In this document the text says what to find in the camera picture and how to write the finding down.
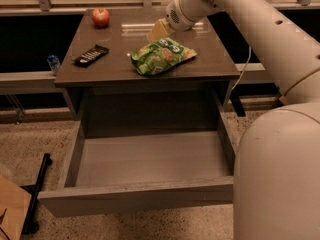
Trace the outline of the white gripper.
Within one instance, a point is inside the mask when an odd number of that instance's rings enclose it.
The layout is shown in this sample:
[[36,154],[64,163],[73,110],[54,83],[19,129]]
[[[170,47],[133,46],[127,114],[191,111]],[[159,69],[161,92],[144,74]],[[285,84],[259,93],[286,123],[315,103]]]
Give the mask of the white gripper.
[[147,34],[150,42],[169,36],[174,31],[186,31],[203,18],[214,15],[220,8],[213,0],[173,0],[167,6],[166,18],[156,21]]

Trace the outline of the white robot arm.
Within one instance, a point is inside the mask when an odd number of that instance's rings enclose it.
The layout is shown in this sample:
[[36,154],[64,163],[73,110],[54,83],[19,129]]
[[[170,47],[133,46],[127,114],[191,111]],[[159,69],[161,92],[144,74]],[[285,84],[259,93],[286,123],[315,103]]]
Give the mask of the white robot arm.
[[265,0],[173,0],[167,31],[225,11],[282,95],[245,131],[234,165],[234,240],[320,240],[320,44]]

